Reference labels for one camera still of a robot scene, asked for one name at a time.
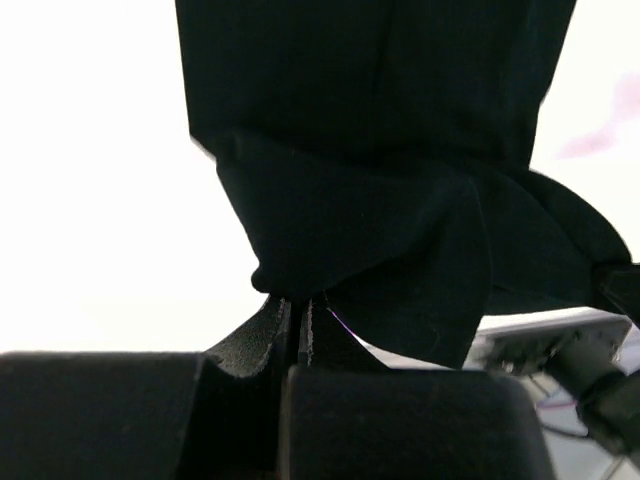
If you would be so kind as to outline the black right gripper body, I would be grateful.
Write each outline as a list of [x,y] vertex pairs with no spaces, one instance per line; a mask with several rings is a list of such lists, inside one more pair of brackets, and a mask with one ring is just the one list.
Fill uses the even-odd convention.
[[639,372],[623,372],[614,357],[639,325],[639,266],[608,268],[597,286],[619,315],[583,313],[486,330],[479,334],[479,365],[514,376],[549,375],[576,402],[589,438],[612,455],[637,455]]

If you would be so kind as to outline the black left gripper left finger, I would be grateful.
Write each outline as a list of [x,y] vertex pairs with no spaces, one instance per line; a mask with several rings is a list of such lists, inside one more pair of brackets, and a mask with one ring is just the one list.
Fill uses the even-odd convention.
[[204,352],[4,354],[2,477],[273,473],[290,316],[271,298]]

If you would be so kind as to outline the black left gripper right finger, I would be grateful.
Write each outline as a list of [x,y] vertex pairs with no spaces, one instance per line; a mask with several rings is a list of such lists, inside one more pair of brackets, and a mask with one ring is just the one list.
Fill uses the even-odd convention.
[[283,479],[551,479],[538,418],[515,380],[482,371],[391,369],[325,300],[300,321],[283,381]]

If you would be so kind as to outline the black t-shirt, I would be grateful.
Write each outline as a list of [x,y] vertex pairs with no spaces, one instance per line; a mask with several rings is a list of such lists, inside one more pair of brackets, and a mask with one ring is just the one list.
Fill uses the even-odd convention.
[[638,312],[639,269],[530,167],[571,1],[180,1],[189,131],[260,292],[460,367],[481,319]]

